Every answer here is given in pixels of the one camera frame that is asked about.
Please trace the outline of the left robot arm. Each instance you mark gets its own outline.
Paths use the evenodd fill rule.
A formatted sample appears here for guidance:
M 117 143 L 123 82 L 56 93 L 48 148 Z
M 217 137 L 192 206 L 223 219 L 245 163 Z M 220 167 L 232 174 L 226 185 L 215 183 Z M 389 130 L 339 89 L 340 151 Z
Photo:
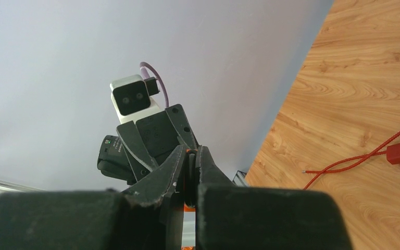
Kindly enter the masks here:
M 160 167 L 178 145 L 198 149 L 182 105 L 119 125 L 118 135 L 103 139 L 97 168 L 105 176 L 134 185 Z

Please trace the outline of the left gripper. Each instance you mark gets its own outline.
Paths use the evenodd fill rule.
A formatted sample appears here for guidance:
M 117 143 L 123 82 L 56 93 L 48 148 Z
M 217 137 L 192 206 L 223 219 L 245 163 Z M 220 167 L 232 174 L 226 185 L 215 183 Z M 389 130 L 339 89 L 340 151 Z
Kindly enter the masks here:
M 181 104 L 136 123 L 120 124 L 116 131 L 137 181 L 157 169 L 178 145 L 185 145 L 188 149 L 199 147 Z

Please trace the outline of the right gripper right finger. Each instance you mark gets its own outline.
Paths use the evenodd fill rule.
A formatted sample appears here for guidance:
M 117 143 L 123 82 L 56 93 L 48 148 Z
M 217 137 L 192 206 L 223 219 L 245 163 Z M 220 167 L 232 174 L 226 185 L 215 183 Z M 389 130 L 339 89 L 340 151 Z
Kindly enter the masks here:
M 237 186 L 206 146 L 197 152 L 197 249 L 352 249 L 324 192 Z

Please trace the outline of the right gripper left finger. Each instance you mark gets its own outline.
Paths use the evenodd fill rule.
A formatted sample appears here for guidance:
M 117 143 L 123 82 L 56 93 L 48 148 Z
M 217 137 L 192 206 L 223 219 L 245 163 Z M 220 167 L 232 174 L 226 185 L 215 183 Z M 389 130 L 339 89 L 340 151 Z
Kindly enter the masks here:
M 123 192 L 0 193 L 0 249 L 180 249 L 187 152 Z

